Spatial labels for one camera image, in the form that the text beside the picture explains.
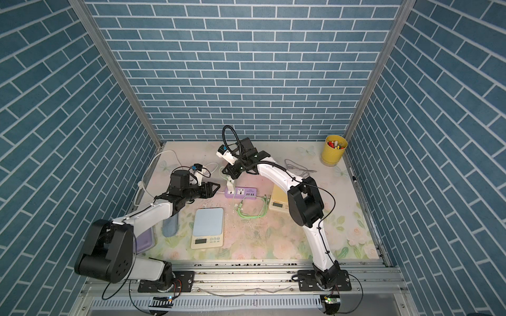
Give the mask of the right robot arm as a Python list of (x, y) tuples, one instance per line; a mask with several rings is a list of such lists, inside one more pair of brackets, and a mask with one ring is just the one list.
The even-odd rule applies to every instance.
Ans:
[(265, 151), (258, 151), (249, 138), (237, 139), (232, 148), (223, 139), (217, 156), (226, 160), (224, 173), (236, 180), (243, 173), (271, 180), (287, 194), (289, 214), (304, 230), (317, 283), (324, 290), (334, 290), (344, 276), (338, 260), (329, 247), (324, 229), (324, 201), (312, 177), (301, 178), (280, 166)]

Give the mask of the white charger adapter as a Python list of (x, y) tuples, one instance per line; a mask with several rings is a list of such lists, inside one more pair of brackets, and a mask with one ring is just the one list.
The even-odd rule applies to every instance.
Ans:
[(235, 194), (235, 180), (232, 179), (230, 176), (227, 178), (227, 193), (229, 195)]

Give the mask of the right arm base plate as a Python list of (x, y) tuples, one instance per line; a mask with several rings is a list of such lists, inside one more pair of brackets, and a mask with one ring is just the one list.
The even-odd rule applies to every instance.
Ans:
[(297, 273), (292, 276), (292, 280), (298, 282), (301, 292), (316, 292), (317, 290), (324, 292), (352, 291), (350, 277), (346, 270), (341, 270), (336, 280), (332, 281), (328, 286), (322, 286), (318, 283), (314, 270), (298, 270)]

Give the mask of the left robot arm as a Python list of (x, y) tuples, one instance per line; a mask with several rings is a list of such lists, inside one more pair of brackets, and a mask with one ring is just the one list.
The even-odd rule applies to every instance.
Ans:
[(76, 258), (75, 273), (111, 284), (139, 280), (154, 292), (172, 290), (172, 264), (138, 259), (137, 239), (155, 224), (179, 213), (189, 202), (212, 198), (219, 189), (218, 183), (204, 182), (188, 170), (174, 171), (167, 190), (147, 208), (113, 221), (99, 219), (91, 224)]

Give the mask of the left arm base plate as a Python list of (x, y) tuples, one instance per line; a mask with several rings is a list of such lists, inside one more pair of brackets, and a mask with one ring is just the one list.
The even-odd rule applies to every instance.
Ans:
[(173, 293), (190, 292), (194, 282), (194, 271), (173, 271), (167, 280), (141, 280), (139, 293)]

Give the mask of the purple power strip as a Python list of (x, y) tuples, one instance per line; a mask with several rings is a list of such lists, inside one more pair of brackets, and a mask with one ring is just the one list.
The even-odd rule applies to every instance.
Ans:
[(229, 199), (256, 199), (257, 189), (256, 188), (248, 188), (248, 187), (236, 187), (235, 191), (232, 190), (225, 191), (224, 195)]

